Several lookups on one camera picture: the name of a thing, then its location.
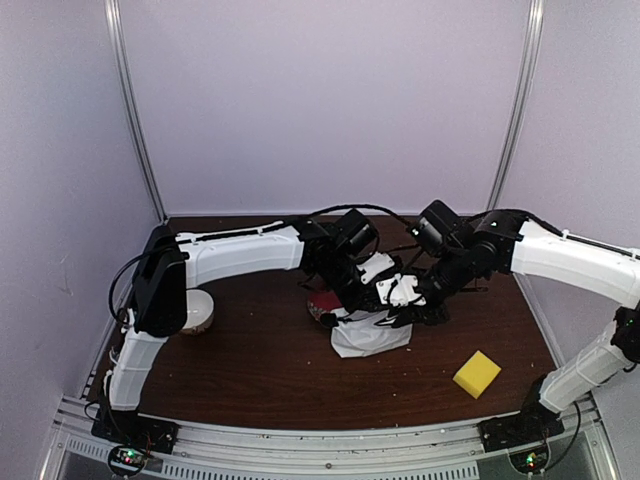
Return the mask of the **white zipper pouch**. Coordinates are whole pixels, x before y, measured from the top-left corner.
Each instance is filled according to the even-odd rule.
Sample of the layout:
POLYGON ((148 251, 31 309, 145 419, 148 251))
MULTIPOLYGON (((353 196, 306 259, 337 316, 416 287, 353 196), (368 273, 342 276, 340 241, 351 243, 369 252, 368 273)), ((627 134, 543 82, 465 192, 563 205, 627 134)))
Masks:
POLYGON ((411 324, 393 328, 387 311, 355 311, 340 308, 322 313, 318 321, 331 330, 330 343, 341 358, 365 358, 407 346, 412 338, 411 324))

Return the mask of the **yellow sponge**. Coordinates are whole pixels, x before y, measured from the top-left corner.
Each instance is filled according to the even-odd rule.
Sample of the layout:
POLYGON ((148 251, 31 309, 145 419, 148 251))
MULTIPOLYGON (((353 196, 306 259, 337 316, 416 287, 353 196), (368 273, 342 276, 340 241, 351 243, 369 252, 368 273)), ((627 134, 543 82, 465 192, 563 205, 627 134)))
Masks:
POLYGON ((477 350, 455 373, 453 381, 472 398, 478 399, 500 372, 500 366, 477 350))

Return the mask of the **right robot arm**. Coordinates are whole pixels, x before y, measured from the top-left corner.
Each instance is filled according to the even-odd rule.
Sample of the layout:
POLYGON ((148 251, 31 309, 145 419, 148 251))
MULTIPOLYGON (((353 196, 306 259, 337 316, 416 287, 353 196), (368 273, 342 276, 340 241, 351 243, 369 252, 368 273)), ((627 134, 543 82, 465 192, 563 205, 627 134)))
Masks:
POLYGON ((639 254, 560 230, 534 214, 495 209, 461 218, 435 200, 407 229, 435 264, 416 284, 419 299, 438 307, 471 281, 494 273, 553 280, 614 301, 604 331, 534 390, 537 403, 513 419, 519 440, 535 440, 551 415, 639 362, 639 254))

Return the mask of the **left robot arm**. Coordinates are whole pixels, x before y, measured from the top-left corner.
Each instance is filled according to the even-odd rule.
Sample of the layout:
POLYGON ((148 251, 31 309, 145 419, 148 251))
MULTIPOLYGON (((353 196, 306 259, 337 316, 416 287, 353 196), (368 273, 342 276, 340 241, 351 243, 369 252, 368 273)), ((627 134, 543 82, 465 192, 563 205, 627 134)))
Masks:
POLYGON ((357 209, 325 223, 304 216, 208 234, 156 228, 144 252, 130 262, 136 270, 131 303, 120 322, 124 344, 104 387, 110 407, 106 429, 123 444, 143 436, 143 421, 132 412, 159 350, 185 326, 188 291, 219 279, 301 269, 319 276, 347 312, 374 311, 379 299, 373 282, 394 264, 380 252, 361 259, 362 250, 378 238, 357 209))

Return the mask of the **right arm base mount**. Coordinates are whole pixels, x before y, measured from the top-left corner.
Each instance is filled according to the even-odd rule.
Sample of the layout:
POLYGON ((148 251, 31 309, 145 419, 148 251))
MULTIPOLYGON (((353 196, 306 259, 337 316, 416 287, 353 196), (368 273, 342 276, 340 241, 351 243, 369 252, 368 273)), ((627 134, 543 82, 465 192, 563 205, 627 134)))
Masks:
POLYGON ((565 431, 559 415, 544 407, 493 417, 480 422, 477 428, 486 453, 543 442, 565 431))

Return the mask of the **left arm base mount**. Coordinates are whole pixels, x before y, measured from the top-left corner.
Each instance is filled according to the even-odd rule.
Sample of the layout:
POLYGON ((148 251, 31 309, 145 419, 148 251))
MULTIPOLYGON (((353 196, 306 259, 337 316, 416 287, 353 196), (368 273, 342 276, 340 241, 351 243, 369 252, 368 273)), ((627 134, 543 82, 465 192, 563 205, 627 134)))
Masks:
POLYGON ((171 454, 179 425, 172 421, 140 416, 136 411, 111 411, 100 408, 91 434, 140 451, 171 454))

